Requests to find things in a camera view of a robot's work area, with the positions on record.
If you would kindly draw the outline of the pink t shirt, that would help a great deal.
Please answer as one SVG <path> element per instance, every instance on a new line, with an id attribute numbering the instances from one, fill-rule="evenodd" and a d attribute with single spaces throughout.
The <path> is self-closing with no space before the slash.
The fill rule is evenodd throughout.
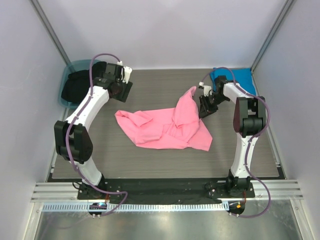
<path id="1" fill-rule="evenodd" d="M 209 151 L 213 137 L 199 118 L 193 97 L 197 87 L 187 90 L 173 108 L 128 112 L 118 110 L 115 119 L 126 136 L 140 148 L 193 148 Z"/>

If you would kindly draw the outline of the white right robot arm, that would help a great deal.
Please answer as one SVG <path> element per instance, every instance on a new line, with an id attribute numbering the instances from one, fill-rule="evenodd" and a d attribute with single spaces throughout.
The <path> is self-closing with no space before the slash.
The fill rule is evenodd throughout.
<path id="1" fill-rule="evenodd" d="M 252 189 L 250 169 L 254 147 L 267 123 L 264 98 L 248 93 L 238 82 L 227 80 L 224 75 L 214 79 L 214 87 L 200 82 L 198 88 L 203 90 L 199 97 L 201 119 L 215 113 L 222 102 L 234 103 L 233 129 L 237 142 L 233 164 L 225 182 L 206 185 L 208 194 L 211 198 L 241 198 Z"/>

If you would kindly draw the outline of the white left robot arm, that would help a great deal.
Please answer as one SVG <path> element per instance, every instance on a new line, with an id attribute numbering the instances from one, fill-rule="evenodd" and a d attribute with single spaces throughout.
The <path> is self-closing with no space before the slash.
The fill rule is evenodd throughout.
<path id="1" fill-rule="evenodd" d="M 95 200 L 106 195 L 105 178 L 93 161 L 93 143 L 89 136 L 90 126 L 110 100 L 126 102 L 133 86 L 130 77 L 133 70 L 122 62 L 107 63 L 105 72 L 90 77 L 87 95 L 77 109 L 65 121 L 54 125 L 55 148 L 58 155 L 70 162 L 73 169 L 89 187 L 88 193 Z"/>

